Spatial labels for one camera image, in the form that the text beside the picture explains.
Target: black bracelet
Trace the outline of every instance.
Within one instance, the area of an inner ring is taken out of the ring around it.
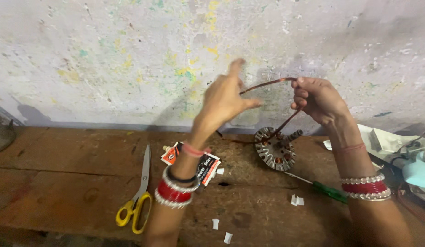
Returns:
[[[196,180],[196,175],[194,175],[194,177],[189,178],[189,179],[180,179],[180,178],[175,177],[173,175],[173,173],[171,173],[171,167],[167,170],[167,176],[170,180],[177,181],[177,182],[180,182],[180,183],[192,183]]]

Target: copper winding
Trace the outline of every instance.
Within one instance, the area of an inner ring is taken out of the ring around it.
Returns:
[[[280,78],[280,79],[277,79],[277,80],[274,80],[274,81],[270,81],[270,82],[266,82],[266,83],[262,83],[262,84],[259,84],[259,85],[256,85],[256,86],[254,86],[254,87],[251,87],[251,88],[248,88],[248,89],[246,89],[246,90],[244,90],[243,92],[241,92],[240,93],[240,95],[242,95],[242,94],[244,94],[244,93],[247,93],[247,92],[249,92],[250,90],[253,90],[253,89],[255,89],[255,88],[258,88],[258,87],[263,87],[263,86],[267,86],[267,85],[270,85],[270,84],[274,84],[274,83],[278,83],[278,82],[281,82],[281,81],[296,81],[297,79],[296,78],[293,78],[293,77],[285,77],[285,78]],[[272,139],[272,137],[274,137],[276,134],[278,134],[285,126],[286,126],[286,124],[288,123],[288,122],[290,122],[290,120],[292,120],[292,118],[294,117],[294,116],[296,116],[300,111],[302,110],[302,108],[299,108],[298,110],[296,110],[296,112],[294,112],[293,113],[293,115],[291,115],[281,126],[279,126],[277,129],[276,129],[276,131],[275,132],[273,132],[269,137],[265,137],[265,138],[262,138],[261,140],[259,140],[259,141],[254,141],[254,142],[245,142],[245,141],[240,141],[240,140],[234,140],[234,139],[226,139],[226,138],[223,138],[223,135],[219,132],[219,131],[215,131],[221,138],[222,138],[222,140],[226,140],[226,141],[230,141],[230,142],[235,142],[235,143],[242,143],[242,144],[257,144],[257,143],[262,143],[262,142],[266,142],[266,141],[268,141],[268,140],[270,140],[270,139]]]

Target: white wall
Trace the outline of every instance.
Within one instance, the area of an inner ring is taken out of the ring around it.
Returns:
[[[188,130],[237,57],[248,86],[328,78],[361,123],[425,123],[425,0],[0,0],[0,107],[30,126]],[[228,127],[278,126],[292,93]]]

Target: printed packet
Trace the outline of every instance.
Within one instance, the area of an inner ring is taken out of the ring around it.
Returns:
[[[164,147],[166,152],[160,157],[160,160],[164,161],[167,165],[174,164],[177,156],[183,148],[183,142],[177,142],[172,147]],[[200,159],[197,166],[196,175],[199,178],[199,181],[204,186],[207,186],[212,176],[215,174],[217,167],[220,165],[220,158],[210,154],[205,153]]]

